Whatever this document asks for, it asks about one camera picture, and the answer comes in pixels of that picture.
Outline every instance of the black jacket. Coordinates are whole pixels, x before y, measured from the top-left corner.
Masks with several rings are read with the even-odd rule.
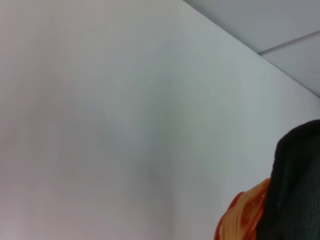
[[[257,240],[320,240],[320,120],[278,142]]]

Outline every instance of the ceiling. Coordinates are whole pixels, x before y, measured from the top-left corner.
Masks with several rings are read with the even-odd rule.
[[[185,0],[320,97],[319,0]]]

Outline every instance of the black hood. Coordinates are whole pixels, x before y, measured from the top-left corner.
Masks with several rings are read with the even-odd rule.
[[[320,240],[320,120],[278,142],[257,240]]]

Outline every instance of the ceiling panel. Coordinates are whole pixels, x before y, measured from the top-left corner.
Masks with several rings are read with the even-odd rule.
[[[257,53],[320,30],[319,0],[185,0]]]
[[[320,96],[320,33],[267,52],[263,57]]]

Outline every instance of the orange plastic item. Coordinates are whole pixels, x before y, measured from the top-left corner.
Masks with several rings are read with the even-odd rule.
[[[213,240],[256,240],[256,226],[263,214],[270,178],[240,192],[221,217]]]

